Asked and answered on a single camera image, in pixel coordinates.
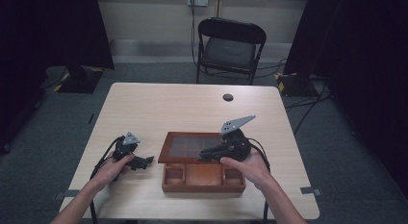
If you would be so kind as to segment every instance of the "wooden tray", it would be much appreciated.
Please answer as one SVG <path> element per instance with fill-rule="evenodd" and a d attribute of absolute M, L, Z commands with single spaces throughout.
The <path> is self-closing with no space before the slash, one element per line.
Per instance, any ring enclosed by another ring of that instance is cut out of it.
<path fill-rule="evenodd" d="M 220 144 L 217 133 L 168 132 L 158 163 L 164 163 L 164 192 L 232 192 L 245 190 L 243 174 L 219 162 L 201 162 L 199 152 Z"/>

